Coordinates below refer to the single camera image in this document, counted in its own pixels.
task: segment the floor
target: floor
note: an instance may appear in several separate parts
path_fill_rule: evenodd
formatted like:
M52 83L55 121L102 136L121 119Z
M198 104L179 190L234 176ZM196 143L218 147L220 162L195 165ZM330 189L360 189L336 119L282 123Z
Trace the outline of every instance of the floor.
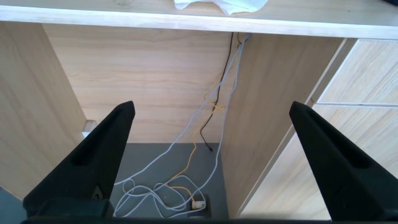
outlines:
M122 162L119 168L116 181L120 181L133 175L143 169L150 161L162 152L166 151L170 144L128 144ZM187 164L189 155L193 149L193 144L176 144L164 157L152 164L148 169L134 178L137 185L145 185L153 188L158 182L169 180L174 174L181 171ZM189 176L194 183L201 186L211 174L215 166L216 152L210 152L204 144L198 144L189 169L184 173ZM186 180L176 180L170 184L171 186L187 187L193 192L195 189ZM178 190L181 194L188 198L189 194L184 190ZM217 219L227 219L228 209L226 205L226 195L224 189L223 171L221 168L221 159L218 160L218 167L204 188L204 194L208 194L210 198L211 217ZM169 190L160 190L162 198L166 205L175 206L180 204L182 199ZM111 203L115 207L120 197L123 195L121 185L114 187ZM138 198L130 198L126 204L117 213L118 216L127 214L133 206L137 205ZM175 212L160 209L165 217L169 217ZM158 214L152 197L147 197L143 203L128 217L160 217ZM0 223L19 223L25 218L25 211L22 208L22 202L13 197L5 190L0 190Z

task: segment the white cloth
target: white cloth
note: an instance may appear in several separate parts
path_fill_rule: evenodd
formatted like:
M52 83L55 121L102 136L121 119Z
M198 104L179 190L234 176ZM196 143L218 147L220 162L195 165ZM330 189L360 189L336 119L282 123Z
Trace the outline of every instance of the white cloth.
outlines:
M184 9L193 2L213 2L217 4L221 10L231 15L235 12L256 12L267 3L268 0L174 0L177 9Z

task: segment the white cable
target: white cable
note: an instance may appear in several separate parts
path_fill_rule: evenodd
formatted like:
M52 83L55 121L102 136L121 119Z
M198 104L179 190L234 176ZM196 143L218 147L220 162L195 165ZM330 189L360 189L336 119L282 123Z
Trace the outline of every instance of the white cable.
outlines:
M130 212L128 212L127 214L123 215L123 217L126 217L126 216L130 215L132 212L134 212L134 211L141 205L141 203L142 203L148 196L150 196L150 195L153 196L153 200L154 200L154 203L155 203L155 207L156 207L156 209L157 209L159 215L160 215L162 218L164 218L164 216L163 216L163 214L160 212L159 207L158 207L156 201L158 201L158 202L159 202L165 209L167 209L167 210L173 210L173 211L179 212L179 211L182 211L182 210L184 210L184 209L186 208L186 204L187 204L189 201L191 201L191 199L193 198L193 196L195 195L195 193L199 192L200 195L203 197L203 199L205 199L204 196L203 196L203 193L201 192L201 189L204 188L204 186L205 186L205 185L210 181L210 179L213 177L213 175L214 175L214 173L215 173L215 170L217 169L217 166L218 166L218 156L219 156L219 154L220 154L221 144L222 144L222 142L223 142L224 126L225 126L226 116L227 116L227 114L228 114L229 103L230 103L230 101L231 101L232 94L234 93L234 91L235 91L235 89L236 89L236 85L237 85L237 83L238 83L238 71L239 71L239 65L240 65L240 61L241 61L241 54L242 54L242 51L243 51L244 43L245 43L245 41L247 41L248 37L249 37L249 36L245 36L245 38L244 38L242 44L239 46L239 49L238 49L238 50L236 51L236 53L233 55L233 58L232 58L231 62L229 63L228 69L225 71L225 75L224 75L223 79L221 80L221 82L213 89L213 91L209 94L209 96L208 96L208 98L205 100L205 102L203 102L203 104L199 107L199 109L191 116L191 118L190 118L190 120L189 120L187 126L185 127L185 129L181 132L181 134L177 137L177 139L170 145L170 147L169 147L165 152L163 152L161 155L159 155L158 157L156 157L152 162L150 162L150 163L149 163L145 168L143 168L141 171L139 171L139 172L133 174L132 176L130 176L130 177L128 177L128 178L126 178L126 179L124 179L124 180L122 180L122 181L120 181L120 182L115 183L115 185L118 185L118 184L123 183L123 192L124 192L124 195L119 199L119 202L117 203L117 205L116 205L116 207L115 207L114 216L116 216L116 212L119 211L119 209L127 202L127 200L128 200L129 197L143 197L143 198L141 199L141 201L140 201L132 210L130 210ZM201 187L197 187L197 186L195 185L195 183L193 183L193 181L192 181L189 177L187 177L186 175L179 175L179 176L177 176L177 177L174 178L174 179L168 180L168 181L167 181L166 183L164 183L164 184L162 184L162 183L157 183L157 184L155 184L153 190L150 189L150 188L148 188L148 187L146 187L146 186L143 186L143 185L137 185L137 186L136 186L136 185L135 185L135 181L134 181L132 178L135 177L136 175L138 175L138 174L144 172L150 165L152 165L155 161L157 161L159 158L161 158L162 156L164 156L166 153L168 153L168 152L171 150L172 146L180 139L180 137L181 137L181 136L184 134L184 132L188 129L188 127L190 126L192 120L193 120L194 117L197 115L197 113L207 104L207 102L208 102L208 100L211 98L212 94L215 93L215 90L216 90L220 85L223 84L223 82L225 81L225 78L226 78L226 76L228 75L228 72L229 72L229 70L231 69L232 64L233 64L233 62L234 62L234 60L235 60L235 58L236 58L236 56L237 56L238 54L239 54L239 58L238 58L238 64L237 64L237 66L236 66L234 87L233 87L233 89L231 90L231 92L230 92L229 95L228 95L228 100L227 100L227 104L226 104L226 109L225 109L225 112L224 112L223 125L222 125L222 129L221 129L221 139L220 139L220 143L219 143L219 145L218 145L217 153L216 153L215 167L214 167L213 171L211 172L209 178L206 180L206 182L205 182ZM177 190L175 190L175 189L173 189L173 188L167 186L167 184L168 184L169 182L171 182L171 181L173 181L173 180L175 180L175 179L177 179L177 178L180 178L180 177L184 177L184 178L186 178L187 180L189 180L189 181L195 186L195 188L196 188L196 191L194 191L194 192L192 193L192 195L191 195L187 200L184 200L184 197L182 196L182 194L180 194ZM131 181L133 182L133 188L131 188L130 190L126 191L126 190L124 189L124 185L125 185L125 183L126 183L127 181L129 181L129 180L131 180ZM162 199L156 194L156 191L158 191L158 190L159 190L160 188L162 188L162 187L167 187L167 188L173 190L175 193L177 193L177 194L181 197L181 199L183 200L183 203L181 203L180 205L174 206L174 207L168 207L168 206L166 206L165 203L163 203ZM133 194L133 191L134 191L135 189L137 189L137 188L146 189L146 190L148 190L148 192L147 192L147 193L144 193L144 194ZM179 215L188 214L188 213L192 213L192 212L198 212L198 211L200 211L200 210L203 210L203 209L201 208L201 209L198 209L198 210L192 210L192 211L177 213L177 214L175 214L175 215L170 216L169 218L173 218L173 217L176 217L176 216L179 216Z
M231 62L233 62L233 61L235 60L235 58L236 58L238 52L240 52L240 50L237 50L237 51L235 52L235 54L233 55L233 58L232 58ZM136 172L136 173L133 174L132 176L130 176L130 177L128 177L128 178L126 178L126 179L124 179L124 180L122 180L122 181L116 182L115 185L122 184L123 182L126 182L126 181L128 181L129 179L135 177L136 175L138 175L138 174L144 172L150 165L152 165L154 162L156 162L158 159L160 159L162 156L164 156L166 153L168 153L168 152L171 150L171 148L174 146L174 144L175 144L175 143L181 138L181 136L187 131L188 127L191 125L191 123L192 123L193 119L195 118L195 116L196 116L196 115L201 111L201 109L208 103L208 101L209 101L210 98L213 96L213 94L216 93L216 89L224 83L224 81L226 80L226 77L228 76L228 72L229 72L229 70L230 70L231 67L232 67L232 64L233 64L233 63L229 63L228 69L225 71L225 75L224 75L223 79L221 80L221 82L213 89L213 91L211 91L211 93L209 94L209 96L207 97L207 99L203 102L203 104L199 107L199 109L197 109L196 112L194 112L194 114L191 116L191 118L190 118L188 124L186 125L186 127L184 128L184 130L183 130L183 131L181 132L181 134L177 137L177 139L169 146L169 148L168 148L165 152L163 152L162 154L160 154L158 157L156 157L156 158L155 158L152 162L150 162L147 166L145 166L145 168L143 168L141 171Z

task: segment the desk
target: desk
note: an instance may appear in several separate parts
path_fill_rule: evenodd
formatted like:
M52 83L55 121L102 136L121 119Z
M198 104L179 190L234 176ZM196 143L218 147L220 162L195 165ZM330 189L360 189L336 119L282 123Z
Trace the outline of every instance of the desk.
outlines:
M0 0L0 21L0 184L19 198L82 140L87 120L123 101L137 110L129 142L172 142L217 82L231 32L252 33L221 149L231 218L328 218L289 119L294 100L397 175L398 8L388 3L269 0L229 17L210 3ZM217 113L209 142L221 125Z

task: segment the drawer front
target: drawer front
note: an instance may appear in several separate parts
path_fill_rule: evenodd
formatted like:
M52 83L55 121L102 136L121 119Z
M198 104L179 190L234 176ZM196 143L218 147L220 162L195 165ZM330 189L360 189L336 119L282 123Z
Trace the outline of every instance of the drawer front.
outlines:
M398 42L358 40L318 103L398 105Z
M314 110L398 177L398 108L315 105ZM241 216L330 219L296 134Z

